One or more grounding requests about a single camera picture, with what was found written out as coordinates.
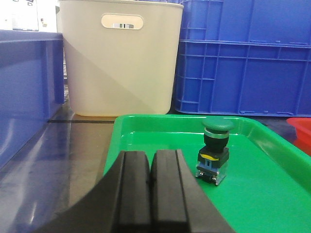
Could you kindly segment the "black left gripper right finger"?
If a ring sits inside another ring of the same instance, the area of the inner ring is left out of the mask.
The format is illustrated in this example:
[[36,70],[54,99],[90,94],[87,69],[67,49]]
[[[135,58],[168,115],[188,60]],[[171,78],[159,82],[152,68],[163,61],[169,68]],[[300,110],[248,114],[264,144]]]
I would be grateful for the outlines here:
[[193,177],[181,150],[157,150],[151,179],[155,232],[234,232]]

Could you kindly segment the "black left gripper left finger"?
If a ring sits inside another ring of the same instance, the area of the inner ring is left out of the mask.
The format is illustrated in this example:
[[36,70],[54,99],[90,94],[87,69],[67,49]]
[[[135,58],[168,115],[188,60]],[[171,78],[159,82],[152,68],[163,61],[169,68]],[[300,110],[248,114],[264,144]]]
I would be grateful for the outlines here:
[[149,163],[143,151],[121,151],[109,171],[76,204],[37,233],[149,233]]

